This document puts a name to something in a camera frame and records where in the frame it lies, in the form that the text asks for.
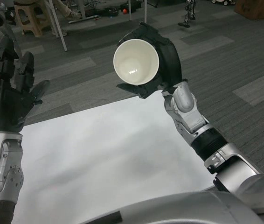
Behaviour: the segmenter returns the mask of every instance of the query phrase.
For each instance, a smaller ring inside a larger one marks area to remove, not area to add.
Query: table leg
[[[50,21],[51,21],[51,24],[52,24],[51,28],[53,28],[53,31],[56,34],[56,37],[58,38],[58,33],[57,33],[57,29],[56,29],[56,23],[54,22],[54,19],[52,18],[51,6],[50,6],[49,2],[47,2],[47,1],[45,1],[45,5],[46,5],[47,11],[48,11],[48,15],[49,15],[49,18],[50,18]]]
[[[65,51],[68,51],[66,43],[65,43],[65,40],[63,38],[62,29],[61,29],[61,26],[59,24],[59,21],[58,21],[58,18],[57,18],[56,11],[54,9],[54,5],[53,5],[52,0],[49,0],[49,4],[50,4],[50,9],[52,11],[53,17],[54,17],[54,19],[56,21],[56,26],[57,26],[57,29],[58,29],[59,36],[60,36],[60,38],[62,40],[62,43],[63,43],[63,48],[64,48]]]
[[[129,7],[129,21],[132,21],[131,0],[128,0],[128,7]]]
[[[79,19],[79,20],[69,21],[69,24],[74,23],[74,22],[80,22],[80,21],[85,21],[85,20],[94,19],[94,18],[98,18],[99,17],[98,15],[86,17],[85,10],[84,10],[84,0],[76,0],[76,2],[78,4],[78,7],[79,7],[79,10],[80,10],[82,18]]]

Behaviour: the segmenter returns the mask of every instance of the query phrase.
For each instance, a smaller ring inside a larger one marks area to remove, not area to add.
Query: gray carpet
[[[177,26],[184,7],[149,7],[148,23],[175,43],[202,114],[264,171],[264,20],[250,21],[233,6],[201,0],[197,20],[186,29]],[[132,97],[115,87],[121,81],[112,57],[117,41],[142,16],[140,9],[131,22],[123,14],[72,25],[63,21],[68,52],[49,31],[35,38],[15,28],[22,49],[35,55],[36,80],[51,81],[44,104],[26,124]]]

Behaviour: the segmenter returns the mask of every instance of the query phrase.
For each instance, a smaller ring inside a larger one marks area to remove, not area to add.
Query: metal stand
[[[147,0],[145,0],[145,15],[143,21],[146,23],[146,18],[147,18]],[[131,0],[128,0],[128,5],[129,5],[129,21],[132,21],[132,13],[131,13]]]
[[[62,32],[62,29],[61,29],[61,25],[59,24],[59,21],[58,21],[57,15],[56,15],[56,11],[55,11],[55,9],[54,9],[53,2],[52,2],[52,0],[49,0],[49,2],[46,1],[45,3],[46,3],[46,7],[47,7],[47,9],[49,9],[49,10],[48,10],[48,12],[49,12],[49,17],[50,17],[50,20],[51,20],[51,23],[52,23],[53,30],[54,30],[54,32],[55,32],[55,34],[56,34],[56,37],[57,37],[57,38],[58,38],[58,37],[61,38],[62,43],[63,43],[63,49],[64,49],[65,51],[68,51],[67,46],[66,46],[66,42],[65,42],[65,40],[64,40],[64,38],[63,38],[63,32]]]
[[[80,10],[82,18],[79,19],[79,20],[69,21],[69,24],[72,24],[72,23],[75,23],[75,22],[81,22],[81,21],[86,21],[86,20],[90,20],[90,19],[99,18],[98,15],[86,17],[85,10],[84,10],[84,0],[77,0],[77,4],[79,6],[79,10]]]

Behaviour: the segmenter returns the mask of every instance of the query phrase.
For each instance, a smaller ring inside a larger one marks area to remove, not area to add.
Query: stool
[[[14,2],[16,17],[22,27],[22,35],[24,31],[30,30],[34,33],[35,37],[42,36],[42,29],[51,26],[50,18],[43,0],[40,0],[32,4],[20,4]],[[45,18],[40,18],[35,14],[35,8],[40,8],[45,16]],[[28,17],[28,20],[22,21],[19,11],[22,10]]]

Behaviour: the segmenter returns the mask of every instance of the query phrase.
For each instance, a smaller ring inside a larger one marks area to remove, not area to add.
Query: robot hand
[[[21,168],[22,135],[28,113],[42,103],[41,97],[49,87],[49,81],[34,84],[34,56],[27,52],[20,60],[16,71],[15,85],[10,80],[14,75],[13,40],[3,36],[0,41],[0,223],[10,224],[14,216],[20,189],[24,182]]]
[[[16,133],[22,130],[33,107],[42,103],[41,97],[49,87],[49,81],[42,81],[30,91],[34,84],[34,56],[27,52],[16,72],[14,89],[10,80],[17,58],[13,41],[3,36],[0,41],[0,131]]]
[[[159,69],[153,80],[143,85],[119,84],[117,87],[140,98],[147,98],[157,90],[170,90],[182,81],[181,63],[174,44],[162,37],[158,30],[141,22],[140,26],[119,41],[121,45],[130,39],[141,39],[153,45],[159,56]]]
[[[121,45],[130,39],[142,39],[155,48],[160,62],[156,73],[146,69],[151,67],[152,61],[158,60],[148,58],[154,57],[154,53],[149,53],[149,48],[144,49],[137,41]],[[114,57],[115,70],[121,79],[131,83],[119,84],[118,87],[137,93],[140,98],[146,98],[156,90],[163,90],[166,112],[173,119],[179,134],[204,161],[208,171],[217,173],[214,185],[218,189],[234,193],[243,181],[261,173],[201,115],[187,80],[182,79],[179,56],[169,39],[160,36],[156,29],[141,23],[137,29],[120,40],[118,50]],[[143,83],[133,81],[139,74],[140,77],[145,77],[143,80],[148,81],[142,85],[132,85]]]

